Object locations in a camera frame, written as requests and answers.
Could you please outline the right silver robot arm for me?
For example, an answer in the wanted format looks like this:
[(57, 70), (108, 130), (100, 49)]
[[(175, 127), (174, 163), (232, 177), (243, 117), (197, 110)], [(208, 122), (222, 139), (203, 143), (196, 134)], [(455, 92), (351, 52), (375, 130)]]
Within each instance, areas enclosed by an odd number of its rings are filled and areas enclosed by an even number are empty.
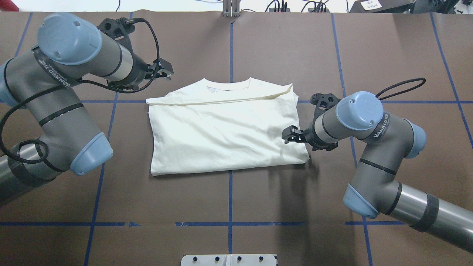
[(346, 207), (370, 219), (379, 214), (393, 217), (472, 252), (471, 211), (395, 180), (403, 159), (424, 149), (427, 135), (421, 127), (385, 111), (380, 99), (366, 91), (342, 99), (316, 93), (310, 102), (316, 106), (312, 123), (304, 130), (285, 128), (285, 143), (308, 143), (313, 150), (327, 151), (350, 137), (365, 143), (343, 197)]

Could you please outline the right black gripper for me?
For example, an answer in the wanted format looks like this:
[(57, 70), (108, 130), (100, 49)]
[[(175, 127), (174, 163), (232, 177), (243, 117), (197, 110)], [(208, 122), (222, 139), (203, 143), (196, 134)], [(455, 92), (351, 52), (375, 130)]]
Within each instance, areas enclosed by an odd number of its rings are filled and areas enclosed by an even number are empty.
[(312, 146), (312, 151), (331, 151), (338, 147), (338, 139), (331, 137), (326, 132), (322, 118), (314, 120), (310, 127), (305, 130), (299, 130), (297, 126), (289, 126), (283, 129), (282, 140), (285, 144), (290, 142), (308, 143)]

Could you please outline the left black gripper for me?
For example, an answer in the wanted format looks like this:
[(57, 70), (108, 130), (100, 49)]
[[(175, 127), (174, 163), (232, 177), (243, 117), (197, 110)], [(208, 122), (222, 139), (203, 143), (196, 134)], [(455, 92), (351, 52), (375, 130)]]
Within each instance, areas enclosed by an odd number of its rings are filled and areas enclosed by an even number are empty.
[(130, 72), (130, 84), (129, 87), (139, 87), (140, 83), (147, 80), (146, 86), (149, 86), (154, 79), (164, 78), (171, 80), (171, 76), (174, 74), (172, 64), (167, 62), (165, 59), (156, 59), (153, 64), (147, 64), (137, 55), (132, 56), (133, 65)]

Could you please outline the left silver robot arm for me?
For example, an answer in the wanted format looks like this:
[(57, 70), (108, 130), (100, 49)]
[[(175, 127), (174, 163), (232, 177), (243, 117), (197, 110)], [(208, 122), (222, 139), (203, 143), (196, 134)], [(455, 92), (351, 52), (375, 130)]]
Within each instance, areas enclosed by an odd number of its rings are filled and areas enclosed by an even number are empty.
[(141, 17), (105, 19), (100, 25), (67, 12), (47, 16), (37, 43), (1, 66), (1, 100), (29, 110), (44, 131), (7, 148), (1, 141), (1, 205), (39, 188), (66, 171), (84, 175), (113, 156), (105, 134), (73, 88), (92, 84), (117, 93), (143, 91), (169, 79), (150, 23)]

